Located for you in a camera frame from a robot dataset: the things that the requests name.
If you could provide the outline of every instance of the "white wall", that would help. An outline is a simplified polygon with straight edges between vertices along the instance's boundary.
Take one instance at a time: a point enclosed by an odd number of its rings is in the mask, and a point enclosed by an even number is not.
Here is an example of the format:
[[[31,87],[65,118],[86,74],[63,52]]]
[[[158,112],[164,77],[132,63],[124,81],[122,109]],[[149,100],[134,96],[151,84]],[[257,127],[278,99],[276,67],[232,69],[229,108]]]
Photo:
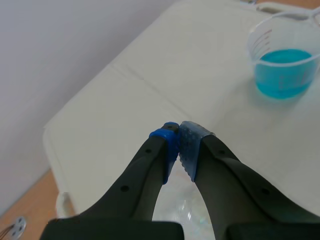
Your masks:
[[[49,168],[44,125],[174,1],[0,2],[0,215]]]

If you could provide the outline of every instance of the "wooden floor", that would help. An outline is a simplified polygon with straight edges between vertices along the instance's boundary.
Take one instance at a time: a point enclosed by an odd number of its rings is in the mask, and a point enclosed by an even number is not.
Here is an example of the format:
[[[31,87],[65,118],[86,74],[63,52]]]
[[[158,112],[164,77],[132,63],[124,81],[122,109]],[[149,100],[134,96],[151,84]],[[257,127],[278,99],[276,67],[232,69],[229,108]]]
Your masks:
[[[315,9],[320,6],[320,0],[258,0],[257,3],[275,2],[279,4],[293,5],[306,9]]]
[[[38,240],[48,221],[56,217],[57,196],[58,188],[50,170],[0,218],[0,231],[24,216],[26,228],[20,239]]]

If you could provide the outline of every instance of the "white tablecloth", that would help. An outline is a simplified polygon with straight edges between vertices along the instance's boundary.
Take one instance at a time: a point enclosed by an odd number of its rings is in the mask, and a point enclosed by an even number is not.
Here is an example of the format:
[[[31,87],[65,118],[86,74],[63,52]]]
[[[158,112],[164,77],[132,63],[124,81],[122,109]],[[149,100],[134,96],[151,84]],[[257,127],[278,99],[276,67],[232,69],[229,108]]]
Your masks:
[[[187,120],[320,215],[319,81],[286,101],[257,92],[245,46],[266,17],[229,3],[181,1],[48,123],[48,158],[77,213],[104,194],[150,132]]]

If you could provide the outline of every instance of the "blue liquid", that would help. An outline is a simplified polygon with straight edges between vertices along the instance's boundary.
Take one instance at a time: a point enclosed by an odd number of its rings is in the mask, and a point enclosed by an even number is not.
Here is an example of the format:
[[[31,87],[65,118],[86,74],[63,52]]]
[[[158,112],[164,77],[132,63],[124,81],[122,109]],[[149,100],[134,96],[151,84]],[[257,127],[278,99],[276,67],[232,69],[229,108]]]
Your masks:
[[[269,63],[294,63],[312,55],[299,49],[283,49],[268,52],[261,57]],[[293,97],[305,91],[315,77],[317,65],[314,60],[303,64],[278,67],[257,64],[254,69],[256,85],[264,94],[278,99]]]

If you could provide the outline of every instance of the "plastic measuring cup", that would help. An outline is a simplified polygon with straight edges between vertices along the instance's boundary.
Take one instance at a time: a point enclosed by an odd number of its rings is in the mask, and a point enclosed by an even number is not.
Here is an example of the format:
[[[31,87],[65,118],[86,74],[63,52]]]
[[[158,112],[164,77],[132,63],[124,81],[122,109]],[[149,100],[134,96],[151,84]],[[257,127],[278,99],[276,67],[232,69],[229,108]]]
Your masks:
[[[320,63],[319,23],[320,7],[274,14],[251,31],[247,49],[261,92],[285,99],[310,86]]]

